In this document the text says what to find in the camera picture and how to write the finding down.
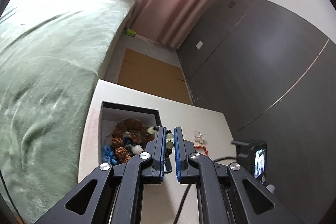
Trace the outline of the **dark grey wardrobe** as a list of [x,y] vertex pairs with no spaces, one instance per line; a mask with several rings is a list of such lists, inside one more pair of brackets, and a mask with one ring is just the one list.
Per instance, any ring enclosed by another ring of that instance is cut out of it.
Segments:
[[178,57],[195,106],[223,113],[236,140],[266,141],[278,199],[335,223],[334,42],[270,1],[215,0]]

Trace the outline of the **white butterfly hair clip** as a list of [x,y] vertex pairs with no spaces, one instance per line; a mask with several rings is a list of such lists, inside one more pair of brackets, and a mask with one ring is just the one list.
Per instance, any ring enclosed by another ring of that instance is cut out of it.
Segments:
[[194,129],[194,141],[203,144],[206,139],[206,134],[200,133],[198,130]]

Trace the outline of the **black jewelry box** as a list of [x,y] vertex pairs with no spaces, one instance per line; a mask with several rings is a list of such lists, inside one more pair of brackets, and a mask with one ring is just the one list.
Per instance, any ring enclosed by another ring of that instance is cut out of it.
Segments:
[[109,164],[121,177],[132,158],[149,159],[142,177],[156,184],[172,172],[170,155],[174,134],[162,126],[159,111],[103,102],[99,118],[100,163]]

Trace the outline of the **white wall socket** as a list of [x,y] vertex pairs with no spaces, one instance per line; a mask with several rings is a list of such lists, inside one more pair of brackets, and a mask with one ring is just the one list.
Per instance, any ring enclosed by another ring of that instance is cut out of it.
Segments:
[[196,45],[197,50],[200,50],[202,45],[203,45],[202,41],[199,41]]

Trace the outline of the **small green toy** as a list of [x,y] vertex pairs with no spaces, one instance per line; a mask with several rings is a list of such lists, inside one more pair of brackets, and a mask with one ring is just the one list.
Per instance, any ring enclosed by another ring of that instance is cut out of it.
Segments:
[[130,28],[127,28],[127,29],[125,30],[125,34],[126,34],[127,36],[131,36],[131,37],[135,37],[135,36],[136,36],[136,32],[135,32],[134,30],[131,30]]

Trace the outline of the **green bed blanket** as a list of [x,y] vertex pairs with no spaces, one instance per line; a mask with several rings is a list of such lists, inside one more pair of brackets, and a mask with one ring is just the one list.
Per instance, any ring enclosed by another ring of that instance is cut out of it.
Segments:
[[93,92],[134,0],[11,0],[1,16],[1,194],[34,223],[76,184]]

